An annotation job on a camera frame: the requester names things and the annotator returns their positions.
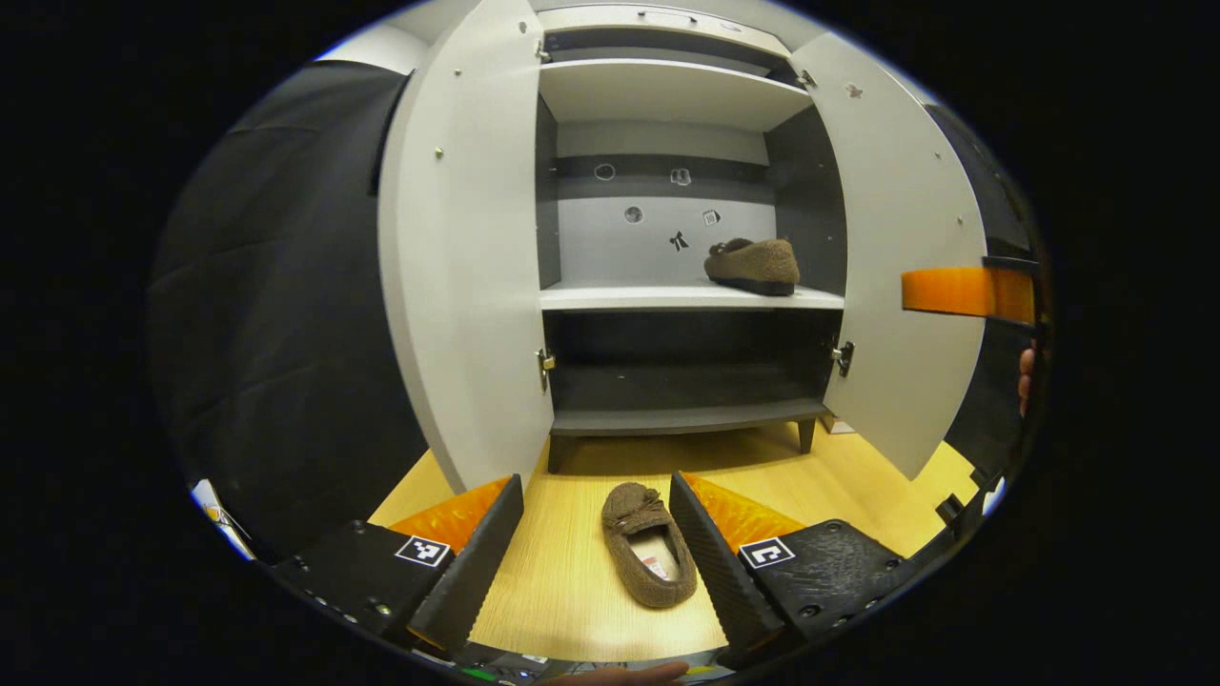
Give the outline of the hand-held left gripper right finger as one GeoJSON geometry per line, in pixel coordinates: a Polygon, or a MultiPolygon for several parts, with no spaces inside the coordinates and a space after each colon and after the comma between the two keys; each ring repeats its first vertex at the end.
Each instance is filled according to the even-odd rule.
{"type": "Polygon", "coordinates": [[[669,511],[727,638],[719,663],[732,670],[824,646],[921,570],[917,555],[898,555],[841,518],[734,544],[692,474],[671,474],[669,511]]]}

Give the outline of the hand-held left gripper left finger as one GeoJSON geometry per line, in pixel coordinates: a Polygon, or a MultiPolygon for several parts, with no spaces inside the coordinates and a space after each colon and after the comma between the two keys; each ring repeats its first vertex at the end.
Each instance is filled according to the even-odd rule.
{"type": "Polygon", "coordinates": [[[325,612],[405,651],[464,651],[523,516],[521,476],[453,496],[390,527],[354,520],[272,574],[325,612]]]}

